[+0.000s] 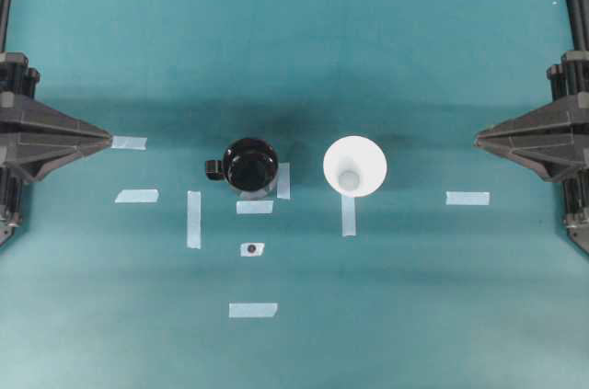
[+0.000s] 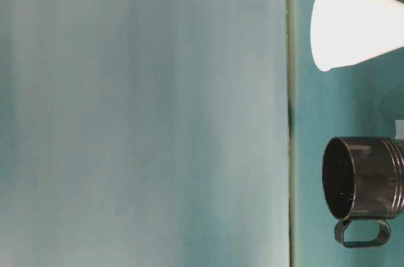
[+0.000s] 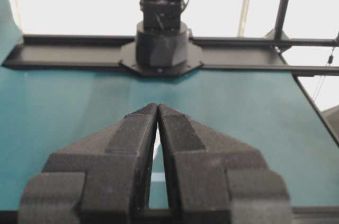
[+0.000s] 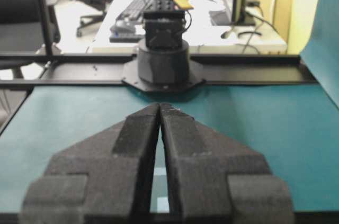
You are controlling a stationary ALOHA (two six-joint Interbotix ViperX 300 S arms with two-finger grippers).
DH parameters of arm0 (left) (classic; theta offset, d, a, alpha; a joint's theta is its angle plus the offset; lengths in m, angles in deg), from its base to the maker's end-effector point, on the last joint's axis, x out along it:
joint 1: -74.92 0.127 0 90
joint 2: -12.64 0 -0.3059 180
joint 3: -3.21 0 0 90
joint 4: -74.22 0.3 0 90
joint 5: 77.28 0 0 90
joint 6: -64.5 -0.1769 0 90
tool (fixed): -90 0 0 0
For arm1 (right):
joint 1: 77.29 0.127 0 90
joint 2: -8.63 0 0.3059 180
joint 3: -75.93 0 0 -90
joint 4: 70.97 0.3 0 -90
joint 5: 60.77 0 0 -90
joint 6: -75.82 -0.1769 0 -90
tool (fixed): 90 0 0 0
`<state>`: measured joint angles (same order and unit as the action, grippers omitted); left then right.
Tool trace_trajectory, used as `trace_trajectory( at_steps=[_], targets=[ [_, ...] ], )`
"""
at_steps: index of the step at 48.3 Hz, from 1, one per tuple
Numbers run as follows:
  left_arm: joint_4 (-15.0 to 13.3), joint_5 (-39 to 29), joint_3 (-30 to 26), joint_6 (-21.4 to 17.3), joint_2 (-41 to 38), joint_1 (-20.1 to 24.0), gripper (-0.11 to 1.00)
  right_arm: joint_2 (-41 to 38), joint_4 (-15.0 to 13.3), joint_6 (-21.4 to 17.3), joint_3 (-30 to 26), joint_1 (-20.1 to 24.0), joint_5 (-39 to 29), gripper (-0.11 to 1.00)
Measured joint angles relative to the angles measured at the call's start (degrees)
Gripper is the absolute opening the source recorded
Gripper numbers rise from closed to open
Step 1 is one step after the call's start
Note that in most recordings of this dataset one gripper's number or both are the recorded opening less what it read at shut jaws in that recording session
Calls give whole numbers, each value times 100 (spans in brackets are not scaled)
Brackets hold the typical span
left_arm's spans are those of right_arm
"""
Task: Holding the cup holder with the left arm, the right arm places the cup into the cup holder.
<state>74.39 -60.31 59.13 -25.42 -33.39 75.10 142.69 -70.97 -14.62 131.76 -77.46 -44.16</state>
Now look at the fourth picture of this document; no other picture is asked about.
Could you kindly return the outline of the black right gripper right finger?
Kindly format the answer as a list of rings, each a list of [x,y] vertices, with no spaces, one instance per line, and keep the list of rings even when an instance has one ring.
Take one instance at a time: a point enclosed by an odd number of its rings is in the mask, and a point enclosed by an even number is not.
[[[169,209],[186,223],[294,223],[289,188],[265,156],[161,104]]]

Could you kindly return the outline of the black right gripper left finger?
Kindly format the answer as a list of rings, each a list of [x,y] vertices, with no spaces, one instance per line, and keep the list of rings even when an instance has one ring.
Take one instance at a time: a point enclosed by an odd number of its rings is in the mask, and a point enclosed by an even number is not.
[[[159,105],[55,153],[26,192],[20,223],[84,223],[86,215],[126,221],[150,210]]]

